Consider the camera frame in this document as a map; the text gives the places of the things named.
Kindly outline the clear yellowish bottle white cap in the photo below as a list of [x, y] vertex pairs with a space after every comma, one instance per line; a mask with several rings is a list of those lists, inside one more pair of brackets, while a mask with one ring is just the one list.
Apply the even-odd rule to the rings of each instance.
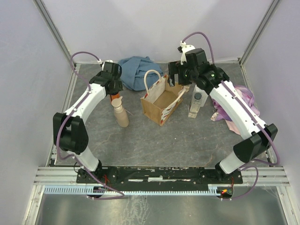
[[186, 93], [189, 91], [190, 86], [191, 86], [191, 85], [184, 85], [184, 86], [183, 86], [183, 89], [185, 90]]

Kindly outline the dark blue orange pump bottle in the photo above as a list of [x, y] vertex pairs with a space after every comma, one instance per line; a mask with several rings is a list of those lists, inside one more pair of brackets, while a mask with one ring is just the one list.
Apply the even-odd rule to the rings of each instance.
[[114, 99], [117, 99], [117, 98], [120, 98], [120, 93], [116, 93], [116, 94], [113, 94], [113, 95], [110, 95], [110, 102], [112, 102]]

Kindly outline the white bottle black cap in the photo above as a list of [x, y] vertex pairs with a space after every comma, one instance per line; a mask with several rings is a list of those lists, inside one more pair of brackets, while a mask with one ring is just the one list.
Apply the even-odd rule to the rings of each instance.
[[195, 86], [193, 91], [193, 103], [197, 104], [199, 107], [203, 107], [205, 105], [205, 102], [208, 98], [208, 94], [200, 89], [199, 87]]

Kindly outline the clear square bottle black cap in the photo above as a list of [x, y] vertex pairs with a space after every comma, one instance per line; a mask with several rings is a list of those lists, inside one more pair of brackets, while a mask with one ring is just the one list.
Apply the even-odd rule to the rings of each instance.
[[196, 118], [200, 108], [203, 106], [203, 95], [199, 92], [193, 94], [188, 110], [189, 118]]

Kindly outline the watermelon print jute bag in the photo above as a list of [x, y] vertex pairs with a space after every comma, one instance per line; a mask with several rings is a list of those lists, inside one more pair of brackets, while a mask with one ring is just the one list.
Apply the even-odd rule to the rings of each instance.
[[[158, 75], [158, 80], [151, 87], [148, 87], [146, 80], [149, 73]], [[160, 126], [165, 124], [187, 92], [187, 89], [178, 83], [171, 87], [167, 80], [167, 75], [161, 76], [156, 70], [148, 70], [144, 76], [146, 94], [141, 98], [142, 112]]]

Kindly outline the beige pump bottle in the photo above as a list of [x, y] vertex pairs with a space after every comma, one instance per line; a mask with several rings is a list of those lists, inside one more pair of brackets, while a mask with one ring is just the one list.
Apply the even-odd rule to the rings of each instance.
[[129, 125], [129, 119], [126, 110], [122, 106], [122, 97], [113, 99], [111, 105], [113, 106], [117, 123], [123, 128], [127, 127]]

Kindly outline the pink purple cloth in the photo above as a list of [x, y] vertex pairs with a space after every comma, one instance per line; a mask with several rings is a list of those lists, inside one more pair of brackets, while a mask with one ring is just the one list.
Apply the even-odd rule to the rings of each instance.
[[219, 84], [218, 88], [212, 89], [210, 96], [220, 104], [234, 122], [243, 139], [251, 137], [253, 132], [258, 133], [260, 128], [257, 125], [263, 126], [265, 124], [248, 107], [231, 82], [225, 81], [224, 84]]

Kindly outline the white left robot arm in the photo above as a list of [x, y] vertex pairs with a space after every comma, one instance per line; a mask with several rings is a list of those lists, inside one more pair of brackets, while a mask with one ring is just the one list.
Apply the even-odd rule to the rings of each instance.
[[57, 112], [53, 116], [53, 142], [58, 156], [62, 150], [78, 160], [88, 170], [87, 177], [93, 183], [103, 179], [103, 171], [101, 161], [88, 147], [89, 136], [85, 123], [100, 101], [123, 90], [121, 73], [119, 64], [105, 61], [102, 70], [90, 79], [87, 89], [78, 100], [64, 113]]

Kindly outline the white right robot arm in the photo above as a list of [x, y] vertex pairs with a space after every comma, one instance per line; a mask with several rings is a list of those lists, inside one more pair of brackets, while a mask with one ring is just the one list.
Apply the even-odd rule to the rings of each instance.
[[233, 151], [216, 165], [215, 179], [226, 183], [232, 172], [244, 164], [254, 160], [269, 148], [276, 151], [274, 139], [278, 128], [274, 124], [267, 125], [256, 115], [237, 93], [233, 83], [225, 71], [207, 61], [205, 51], [192, 45], [180, 46], [179, 61], [168, 64], [168, 83], [189, 85], [195, 83], [205, 91], [227, 113], [236, 125], [243, 141], [234, 145]]

